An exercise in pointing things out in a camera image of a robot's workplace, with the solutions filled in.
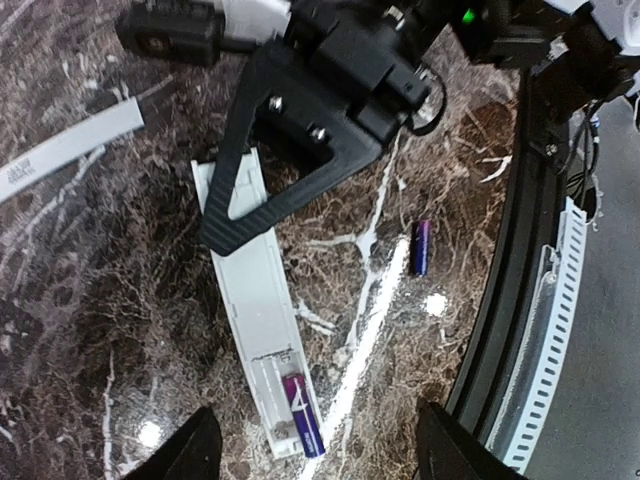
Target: white plastic piece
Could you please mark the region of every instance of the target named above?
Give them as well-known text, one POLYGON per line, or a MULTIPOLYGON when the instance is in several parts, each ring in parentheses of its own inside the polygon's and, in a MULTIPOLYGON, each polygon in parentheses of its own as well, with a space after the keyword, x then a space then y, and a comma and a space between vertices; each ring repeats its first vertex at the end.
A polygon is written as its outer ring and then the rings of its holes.
MULTIPOLYGON (((578 300, 586 243, 586 213, 580 210, 570 198, 567 198, 565 210, 560 217, 555 255, 551 256, 554 259, 554 268, 546 273, 547 279, 555 283, 555 293, 551 303, 551 315, 544 336, 542 353, 527 400, 522 405, 521 416, 515 432, 504 458, 501 459, 505 465, 521 474, 524 474, 531 460, 560 379, 578 300)), ((539 325, 533 321, 535 317, 534 311, 529 316, 527 331, 539 328, 539 325)), ((534 359, 530 356, 526 341, 523 341, 518 351, 514 372, 520 371, 523 365, 532 360, 534 359)), ((516 378, 517 375, 512 375, 507 391, 515 389, 511 383, 516 378)))
POLYGON ((201 0, 222 9, 224 35, 233 40, 262 44, 284 35, 289 25, 291 3, 285 0, 201 0))
MULTIPOLYGON (((209 192, 214 164, 192 162, 200 208, 209 192)), ((229 215, 238 218, 267 199, 258 153, 245 155, 229 215)), ((303 453, 282 377, 305 376, 309 401, 321 428, 318 402, 302 349, 275 230, 272 228, 228 257, 211 252, 231 331, 251 394, 276 458, 303 453)))
POLYGON ((0 169, 0 203, 101 145, 144 126, 134 98, 68 128, 0 169))

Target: purple battery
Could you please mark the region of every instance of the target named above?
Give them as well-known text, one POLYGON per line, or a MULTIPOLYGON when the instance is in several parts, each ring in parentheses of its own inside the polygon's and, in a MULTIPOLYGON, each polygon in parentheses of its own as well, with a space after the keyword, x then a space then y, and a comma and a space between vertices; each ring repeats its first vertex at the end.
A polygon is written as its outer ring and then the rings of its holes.
POLYGON ((429 271, 429 241, 431 240, 431 222, 422 220, 415 226, 412 252, 413 274, 424 277, 429 271))
POLYGON ((322 437, 318 429, 318 422, 316 422, 313 409, 309 403, 304 376, 300 374, 290 375, 284 377, 282 383, 289 400, 293 420, 296 422, 296 428, 302 440, 304 454, 307 458, 316 458, 324 455, 322 437))

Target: screw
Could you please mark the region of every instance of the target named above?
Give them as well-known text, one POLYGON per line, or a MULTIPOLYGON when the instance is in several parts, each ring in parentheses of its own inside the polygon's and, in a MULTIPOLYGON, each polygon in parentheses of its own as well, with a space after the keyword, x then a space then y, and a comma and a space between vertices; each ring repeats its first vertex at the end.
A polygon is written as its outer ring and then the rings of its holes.
POLYGON ((164 42, 156 37, 151 37, 147 40, 149 50, 152 52, 160 53, 165 50, 164 42))
POLYGON ((404 13, 402 13, 402 10, 400 10, 395 5, 392 5, 391 7, 387 8, 387 11, 384 12, 384 16, 393 17, 396 19, 397 22, 401 22, 404 19, 404 13))
POLYGON ((282 107, 284 106, 284 102, 282 101, 282 97, 271 97, 269 99, 269 110, 272 112, 280 113, 282 112, 282 107))
POLYGON ((553 157, 558 153, 558 147, 551 143, 545 147, 544 152, 547 154, 547 157, 553 157))
POLYGON ((327 131, 324 128, 315 127, 311 130, 310 135, 314 142, 324 143, 327 141, 327 131))

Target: black plastic bracket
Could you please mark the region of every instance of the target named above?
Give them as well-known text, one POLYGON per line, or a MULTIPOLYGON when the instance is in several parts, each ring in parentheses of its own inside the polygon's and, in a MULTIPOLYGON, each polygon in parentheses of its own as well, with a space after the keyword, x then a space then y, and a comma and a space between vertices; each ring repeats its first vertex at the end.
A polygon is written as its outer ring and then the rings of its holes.
POLYGON ((200 227, 201 241, 219 255, 378 160, 429 94, 396 50, 393 25, 367 30, 348 13, 316 3, 301 2, 285 38, 259 48, 241 75, 200 227), (303 177, 232 219, 229 205, 251 134, 303 177))
POLYGON ((349 119, 348 107, 280 41, 260 48, 244 69, 229 112, 200 227, 202 242, 229 255, 380 158, 382 144, 349 119), (318 168, 244 217, 231 219, 231 195, 254 124, 258 137, 280 146, 276 154, 301 155, 297 161, 310 160, 318 168), (324 129, 324 142, 313 140, 314 128, 324 129))

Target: dark marble surface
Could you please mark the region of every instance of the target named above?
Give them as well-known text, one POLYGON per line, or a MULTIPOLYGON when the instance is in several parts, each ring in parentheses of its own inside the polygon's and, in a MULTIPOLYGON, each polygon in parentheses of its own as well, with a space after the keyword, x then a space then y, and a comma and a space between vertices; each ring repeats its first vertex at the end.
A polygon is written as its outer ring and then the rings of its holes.
POLYGON ((427 56, 449 88, 438 130, 403 132, 278 226, 329 448, 276 462, 196 241, 189 165, 215 150, 242 59, 127 55, 126 3, 0 2, 2 164, 127 96, 147 123, 0 205, 0 478, 121 478, 201 405, 225 479, 409 478, 417 401, 446 399, 492 260, 508 170, 482 181, 510 154, 517 76, 471 67, 444 32, 427 56), (393 274, 427 218, 429 277, 393 274))

